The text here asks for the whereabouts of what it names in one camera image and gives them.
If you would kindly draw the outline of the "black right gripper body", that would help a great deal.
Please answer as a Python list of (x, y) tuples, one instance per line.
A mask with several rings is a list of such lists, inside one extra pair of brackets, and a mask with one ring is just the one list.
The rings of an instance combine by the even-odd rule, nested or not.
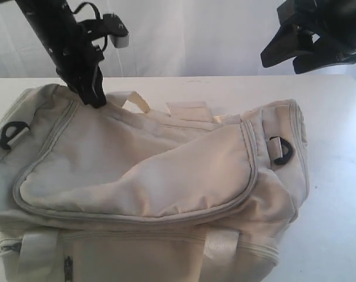
[(356, 1), (284, 1), (277, 14), (280, 25), (300, 26), (356, 53)]

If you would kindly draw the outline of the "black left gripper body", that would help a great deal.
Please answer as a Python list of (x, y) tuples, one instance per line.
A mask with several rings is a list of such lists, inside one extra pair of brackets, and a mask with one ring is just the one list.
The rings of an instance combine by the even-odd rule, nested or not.
[(68, 85), (98, 85), (101, 83), (99, 63), (103, 51), (88, 38), (58, 38), (55, 40), (57, 74)]

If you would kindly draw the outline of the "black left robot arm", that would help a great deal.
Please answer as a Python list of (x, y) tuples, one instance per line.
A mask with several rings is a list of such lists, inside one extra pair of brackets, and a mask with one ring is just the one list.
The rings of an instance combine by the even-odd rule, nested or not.
[(56, 73), (82, 102), (106, 104), (99, 62), (103, 52), (74, 18), (66, 1), (17, 1), (24, 17), (56, 66)]

